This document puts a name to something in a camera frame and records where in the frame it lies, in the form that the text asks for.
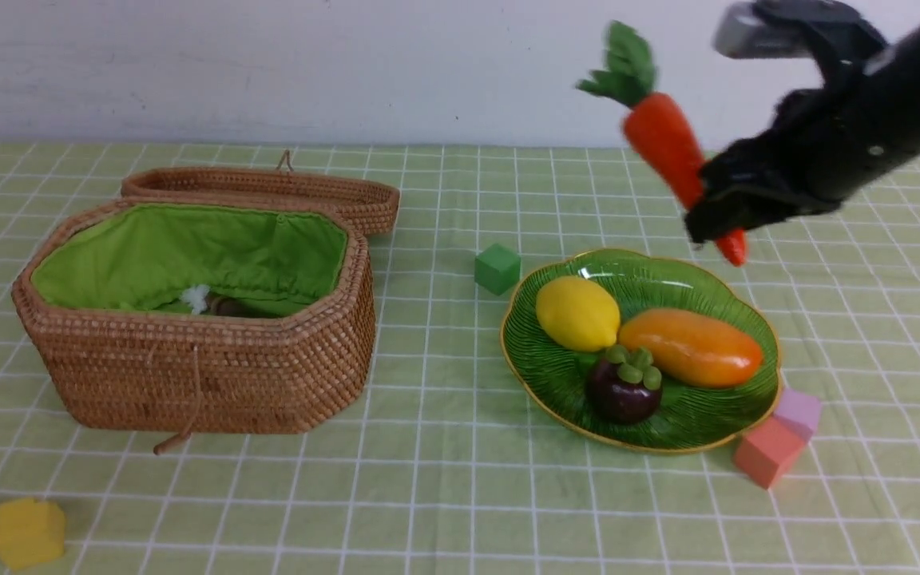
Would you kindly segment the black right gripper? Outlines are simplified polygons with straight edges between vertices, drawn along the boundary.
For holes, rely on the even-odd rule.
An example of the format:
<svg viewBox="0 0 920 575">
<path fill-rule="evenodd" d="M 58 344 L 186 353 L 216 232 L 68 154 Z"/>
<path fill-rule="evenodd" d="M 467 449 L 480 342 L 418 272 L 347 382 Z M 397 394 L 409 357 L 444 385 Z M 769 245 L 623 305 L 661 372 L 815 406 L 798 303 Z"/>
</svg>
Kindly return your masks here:
<svg viewBox="0 0 920 575">
<path fill-rule="evenodd" d="M 867 149 L 862 89 L 793 91 L 766 131 L 706 161 L 686 232 L 694 244 L 705 244 L 736 230 L 839 210 L 868 183 Z"/>
</svg>

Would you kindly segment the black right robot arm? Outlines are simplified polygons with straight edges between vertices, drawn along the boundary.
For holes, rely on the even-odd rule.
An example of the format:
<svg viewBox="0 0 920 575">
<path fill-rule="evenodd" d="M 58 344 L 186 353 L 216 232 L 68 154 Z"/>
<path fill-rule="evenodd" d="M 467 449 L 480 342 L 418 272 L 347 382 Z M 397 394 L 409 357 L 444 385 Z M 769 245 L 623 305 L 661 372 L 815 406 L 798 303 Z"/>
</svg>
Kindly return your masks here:
<svg viewBox="0 0 920 575">
<path fill-rule="evenodd" d="M 789 92 L 767 130 L 705 161 L 685 215 L 694 244 L 835 212 L 920 157 L 920 26 L 890 43 L 843 2 L 742 1 L 712 46 L 738 61 L 807 56 L 823 84 Z"/>
</svg>

